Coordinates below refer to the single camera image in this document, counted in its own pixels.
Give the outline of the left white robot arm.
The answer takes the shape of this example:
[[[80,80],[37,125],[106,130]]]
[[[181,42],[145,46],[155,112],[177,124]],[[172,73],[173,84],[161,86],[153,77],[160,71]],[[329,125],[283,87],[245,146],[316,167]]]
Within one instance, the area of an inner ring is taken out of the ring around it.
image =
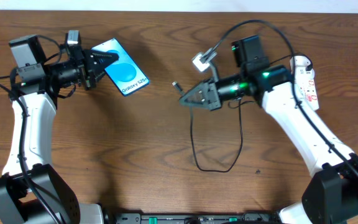
[[[14,110],[10,156],[0,176],[0,220],[3,223],[108,223],[98,203],[80,203],[52,166],[52,126],[62,88],[95,87],[115,52],[62,47],[66,62],[48,64],[40,47],[12,47],[17,63],[7,89]]]

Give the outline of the white power strip socket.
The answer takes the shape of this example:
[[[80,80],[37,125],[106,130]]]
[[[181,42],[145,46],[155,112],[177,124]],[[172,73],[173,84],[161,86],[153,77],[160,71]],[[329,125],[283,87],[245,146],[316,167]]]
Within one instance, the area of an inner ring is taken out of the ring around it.
[[[303,98],[314,111],[318,110],[318,95],[314,82],[315,72],[311,59],[305,54],[297,53],[290,59],[290,66],[291,72],[295,76],[295,83]]]

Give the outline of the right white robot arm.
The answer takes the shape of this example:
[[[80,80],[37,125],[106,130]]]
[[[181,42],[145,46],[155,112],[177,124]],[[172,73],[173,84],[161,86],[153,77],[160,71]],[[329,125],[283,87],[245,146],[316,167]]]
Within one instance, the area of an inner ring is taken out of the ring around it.
[[[358,216],[358,155],[304,101],[286,67],[213,77],[180,95],[182,105],[211,111],[224,101],[251,96],[284,130],[311,181],[300,202],[278,211],[282,223],[345,223]]]

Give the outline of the blue Samsung smartphone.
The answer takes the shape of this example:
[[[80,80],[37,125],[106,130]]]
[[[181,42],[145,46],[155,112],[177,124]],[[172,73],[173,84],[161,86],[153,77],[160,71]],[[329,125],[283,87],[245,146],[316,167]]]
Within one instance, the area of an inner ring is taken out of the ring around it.
[[[129,96],[150,83],[145,73],[115,38],[94,46],[92,50],[114,53],[119,59],[105,68],[107,76],[123,96]]]

